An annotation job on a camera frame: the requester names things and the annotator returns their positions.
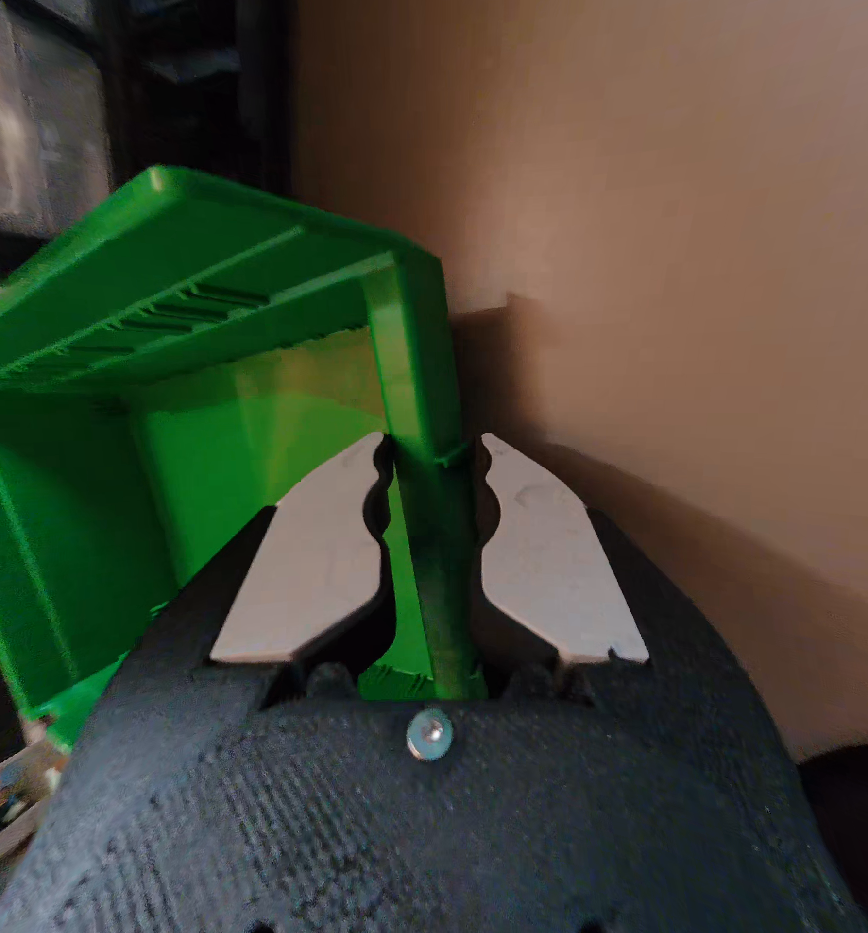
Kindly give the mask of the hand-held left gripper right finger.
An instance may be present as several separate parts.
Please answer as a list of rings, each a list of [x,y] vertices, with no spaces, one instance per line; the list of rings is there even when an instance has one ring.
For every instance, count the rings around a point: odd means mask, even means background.
[[[493,667],[575,667],[649,650],[587,507],[495,434],[475,450],[474,644]]]

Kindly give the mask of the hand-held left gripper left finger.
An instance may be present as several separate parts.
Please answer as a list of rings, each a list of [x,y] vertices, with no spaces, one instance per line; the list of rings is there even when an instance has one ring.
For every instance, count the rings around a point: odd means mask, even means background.
[[[276,504],[210,660],[368,670],[393,643],[390,437],[371,432]]]

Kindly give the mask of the green plastic bin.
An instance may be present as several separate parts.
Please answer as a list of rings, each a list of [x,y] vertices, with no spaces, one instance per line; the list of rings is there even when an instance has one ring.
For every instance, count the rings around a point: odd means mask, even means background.
[[[0,669],[72,746],[139,636],[263,507],[389,437],[393,644],[367,699],[480,699],[473,458],[441,261],[155,166],[0,286]]]

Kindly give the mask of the black rounded pad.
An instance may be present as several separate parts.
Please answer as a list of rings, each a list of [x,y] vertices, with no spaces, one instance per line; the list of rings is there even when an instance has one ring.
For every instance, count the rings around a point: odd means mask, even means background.
[[[868,744],[806,760],[799,771],[824,842],[868,915]]]

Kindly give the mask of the group of clear cabinet drawers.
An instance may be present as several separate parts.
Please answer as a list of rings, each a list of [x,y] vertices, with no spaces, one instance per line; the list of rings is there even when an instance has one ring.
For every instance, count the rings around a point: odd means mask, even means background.
[[[0,229],[51,238],[111,190],[92,2],[0,2]]]

